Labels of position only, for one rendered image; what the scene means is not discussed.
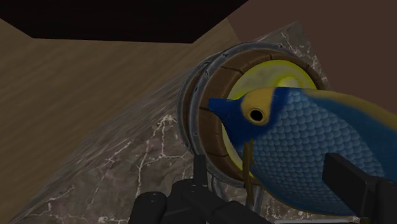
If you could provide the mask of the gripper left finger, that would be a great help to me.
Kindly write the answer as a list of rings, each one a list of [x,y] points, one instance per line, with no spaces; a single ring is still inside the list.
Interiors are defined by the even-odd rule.
[[[206,158],[193,159],[193,178],[172,185],[171,193],[145,192],[134,201],[129,224],[270,224],[243,206],[217,196],[207,187]]]

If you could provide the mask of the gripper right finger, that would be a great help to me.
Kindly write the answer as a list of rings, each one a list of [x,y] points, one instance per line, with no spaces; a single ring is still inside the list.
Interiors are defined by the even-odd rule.
[[[397,224],[396,182],[371,176],[338,153],[325,155],[322,179],[359,224]]]

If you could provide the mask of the blue and yellow fish figure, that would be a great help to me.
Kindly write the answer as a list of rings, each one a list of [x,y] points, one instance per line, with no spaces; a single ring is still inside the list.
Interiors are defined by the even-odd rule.
[[[209,111],[252,174],[295,209],[332,216],[352,210],[323,182],[327,153],[397,181],[397,115],[359,97],[295,87],[266,87],[238,99],[211,98]]]

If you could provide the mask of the wooden barrel mug with yellow inside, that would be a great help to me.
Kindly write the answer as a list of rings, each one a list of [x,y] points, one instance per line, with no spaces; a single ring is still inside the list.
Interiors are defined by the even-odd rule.
[[[244,178],[233,148],[226,146],[219,118],[208,110],[212,97],[227,98],[236,82],[247,76],[252,67],[266,61],[281,59],[292,62],[306,72],[320,89],[329,87],[319,67],[294,54],[281,44],[247,42],[215,53],[197,64],[181,87],[177,118],[181,137],[194,155],[204,155],[207,170],[214,183],[243,188]]]

